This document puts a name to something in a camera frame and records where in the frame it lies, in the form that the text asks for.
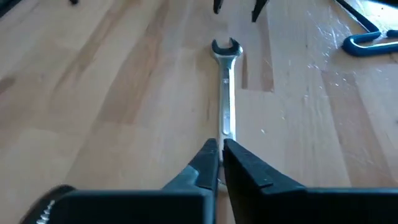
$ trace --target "blue clamp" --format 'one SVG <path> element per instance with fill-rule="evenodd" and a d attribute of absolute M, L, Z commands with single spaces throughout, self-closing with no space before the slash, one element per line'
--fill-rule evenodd
<path fill-rule="evenodd" d="M 351 13 L 365 29 L 368 30 L 367 34 L 356 34 L 347 37 L 343 42 L 343 50 L 350 55 L 357 57 L 366 57 L 380 54 L 388 54 L 398 52 L 398 42 L 388 44 L 374 44 L 371 46 L 361 46 L 359 44 L 371 42 L 381 36 L 379 28 L 377 28 L 371 21 L 364 17 L 361 13 L 355 10 L 344 0 L 336 0 L 343 6 L 349 13 Z M 388 38 L 398 37 L 398 30 L 389 30 L 386 33 Z"/>

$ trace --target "wood grain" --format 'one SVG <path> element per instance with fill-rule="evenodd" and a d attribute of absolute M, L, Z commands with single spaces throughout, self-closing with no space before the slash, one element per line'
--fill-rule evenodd
<path fill-rule="evenodd" d="M 382 30 L 386 8 L 350 3 Z M 159 189 L 218 133 L 210 43 L 238 40 L 240 144 L 316 187 L 395 187 L 397 54 L 354 58 L 330 0 L 22 1 L 0 20 L 0 223 L 54 185 Z M 234 223 L 220 194 L 218 223 Z"/>

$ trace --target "combination wrench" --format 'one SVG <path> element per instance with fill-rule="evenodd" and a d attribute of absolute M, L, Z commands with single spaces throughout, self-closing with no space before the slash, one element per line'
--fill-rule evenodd
<path fill-rule="evenodd" d="M 223 161 L 222 150 L 224 139 L 236 140 L 235 127 L 235 74 L 236 59 L 243 53 L 241 45 L 230 38 L 232 47 L 222 49 L 213 40 L 211 49 L 220 66 L 220 107 L 219 107 L 219 149 L 220 160 Z"/>

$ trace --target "wooden table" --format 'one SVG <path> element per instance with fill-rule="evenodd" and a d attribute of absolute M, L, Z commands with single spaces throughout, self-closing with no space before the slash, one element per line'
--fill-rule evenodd
<path fill-rule="evenodd" d="M 397 11 L 351 3 L 382 26 Z M 237 140 L 308 186 L 396 186 L 398 55 L 354 58 L 332 0 L 22 1 L 0 20 L 0 223 L 54 185 L 159 189 L 218 135 L 210 42 L 237 39 Z M 221 197 L 220 223 L 232 223 Z"/>

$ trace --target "chrome wrench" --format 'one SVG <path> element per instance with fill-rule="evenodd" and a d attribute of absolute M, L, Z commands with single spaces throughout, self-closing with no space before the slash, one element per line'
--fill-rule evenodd
<path fill-rule="evenodd" d="M 243 53 L 241 45 L 230 38 L 232 47 L 222 49 L 213 40 L 211 49 L 220 66 L 219 149 L 222 161 L 224 139 L 236 140 L 235 127 L 235 74 L 236 59 Z"/>

